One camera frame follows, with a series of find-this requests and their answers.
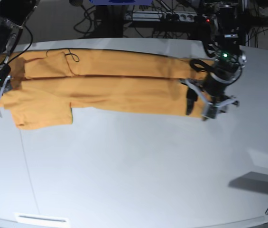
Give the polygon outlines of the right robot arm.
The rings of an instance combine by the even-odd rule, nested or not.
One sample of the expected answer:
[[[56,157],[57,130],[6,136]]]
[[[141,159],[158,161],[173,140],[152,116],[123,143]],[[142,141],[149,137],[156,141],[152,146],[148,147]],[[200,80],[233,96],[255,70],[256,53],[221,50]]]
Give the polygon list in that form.
[[[9,58],[13,54],[38,0],[0,1],[0,90],[10,74]]]

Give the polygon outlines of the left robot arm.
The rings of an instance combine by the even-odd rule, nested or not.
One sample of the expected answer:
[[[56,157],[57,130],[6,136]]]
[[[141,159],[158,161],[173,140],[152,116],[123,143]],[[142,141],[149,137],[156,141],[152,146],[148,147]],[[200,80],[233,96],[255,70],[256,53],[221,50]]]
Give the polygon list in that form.
[[[197,32],[207,57],[214,62],[209,65],[200,59],[191,59],[190,67],[197,73],[204,72],[204,79],[182,79],[188,87],[186,115],[193,112],[194,104],[201,98],[204,102],[203,120],[214,119],[227,112],[229,105],[239,106],[239,100],[227,96],[225,90],[242,75],[246,55],[240,49],[240,27],[237,0],[200,0],[195,10]]]

